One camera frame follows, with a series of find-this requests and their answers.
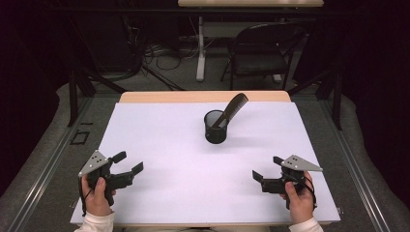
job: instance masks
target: sleeve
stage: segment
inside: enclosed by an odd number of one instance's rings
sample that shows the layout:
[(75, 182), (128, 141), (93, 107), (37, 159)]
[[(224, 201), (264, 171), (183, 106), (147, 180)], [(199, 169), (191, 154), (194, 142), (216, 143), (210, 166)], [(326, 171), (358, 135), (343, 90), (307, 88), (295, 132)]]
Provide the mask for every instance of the sleeve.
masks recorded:
[(291, 225), (289, 229), (291, 232), (323, 232), (322, 227), (314, 217), (305, 222)]
[(115, 213), (105, 217), (97, 217), (87, 212), (81, 227), (74, 232), (112, 232), (114, 218)]

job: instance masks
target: hand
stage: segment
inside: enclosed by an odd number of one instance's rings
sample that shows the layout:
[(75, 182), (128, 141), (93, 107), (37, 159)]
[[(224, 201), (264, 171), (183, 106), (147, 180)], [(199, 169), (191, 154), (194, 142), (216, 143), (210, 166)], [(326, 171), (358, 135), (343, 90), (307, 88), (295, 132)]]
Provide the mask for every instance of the hand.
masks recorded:
[(109, 208), (108, 201), (104, 196), (106, 183), (103, 177), (100, 177), (97, 181), (95, 190), (92, 190), (88, 186), (87, 175), (81, 178), (81, 185), (84, 197), (86, 197), (85, 205), (88, 213), (98, 217), (104, 217), (112, 214), (112, 210)]
[[(305, 178), (310, 180), (306, 180), (305, 184), (312, 189), (312, 179), (308, 172), (305, 172)], [(313, 218), (313, 196), (311, 192), (303, 188), (298, 195), (292, 182), (285, 184), (285, 190), (290, 200), (289, 211), (292, 222), (298, 224)]]

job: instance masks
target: chair backrest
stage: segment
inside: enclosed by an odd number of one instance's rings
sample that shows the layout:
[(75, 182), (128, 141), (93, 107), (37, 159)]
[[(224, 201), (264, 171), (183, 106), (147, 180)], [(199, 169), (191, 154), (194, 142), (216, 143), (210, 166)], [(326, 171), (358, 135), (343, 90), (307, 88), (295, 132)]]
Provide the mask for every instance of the chair backrest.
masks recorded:
[(234, 40), (233, 51), (246, 46), (264, 46), (290, 43), (292, 48), (305, 35), (306, 30), (294, 23), (263, 23), (244, 29)]

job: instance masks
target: wooden desk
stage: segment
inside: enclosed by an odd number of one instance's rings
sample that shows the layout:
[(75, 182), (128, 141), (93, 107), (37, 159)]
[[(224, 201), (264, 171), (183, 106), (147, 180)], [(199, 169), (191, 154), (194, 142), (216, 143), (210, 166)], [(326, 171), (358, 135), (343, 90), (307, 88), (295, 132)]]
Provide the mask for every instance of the wooden desk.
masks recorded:
[[(239, 92), (132, 92), (116, 104), (100, 145), (107, 157), (127, 152), (111, 173), (144, 162), (133, 184), (114, 197), (117, 226), (215, 227), (291, 223), (285, 202), (262, 192), (251, 170), (279, 178), (273, 156), (318, 164), (296, 105), (284, 91), (245, 91), (249, 102), (218, 145), (205, 139), (203, 117)], [(323, 173), (311, 173), (320, 223), (339, 221)], [(80, 224), (77, 204), (71, 223)]]
[[(178, 5), (180, 7), (189, 8), (224, 8), (224, 7), (238, 7), (238, 8), (320, 8), (323, 6), (323, 0), (179, 0)], [(198, 37), (199, 37), (199, 58), (198, 58), (198, 68), (196, 71), (196, 80), (203, 81), (205, 77), (205, 55), (204, 50), (204, 37), (208, 36), (204, 31), (206, 25), (204, 25), (203, 17), (199, 17), (198, 23)], [(220, 26), (217, 26), (217, 32), (222, 32), (222, 35), (235, 35), (244, 29), (245, 27), (238, 27), (235, 25), (232, 32), (226, 34), (232, 28), (232, 22), (226, 25), (222, 25), (222, 30)], [(215, 33), (210, 33), (209, 36), (215, 36)]]

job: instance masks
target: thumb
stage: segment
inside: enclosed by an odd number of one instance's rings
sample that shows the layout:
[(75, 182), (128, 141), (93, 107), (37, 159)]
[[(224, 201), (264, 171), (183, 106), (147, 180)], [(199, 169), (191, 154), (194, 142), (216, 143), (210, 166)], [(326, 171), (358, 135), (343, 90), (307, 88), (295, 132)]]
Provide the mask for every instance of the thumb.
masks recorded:
[(104, 191), (105, 191), (105, 179), (100, 177), (97, 181), (96, 188), (94, 189), (94, 197), (97, 199), (104, 198)]
[(296, 192), (292, 182), (286, 182), (284, 188), (286, 190), (290, 202), (296, 203), (299, 201), (298, 193)]

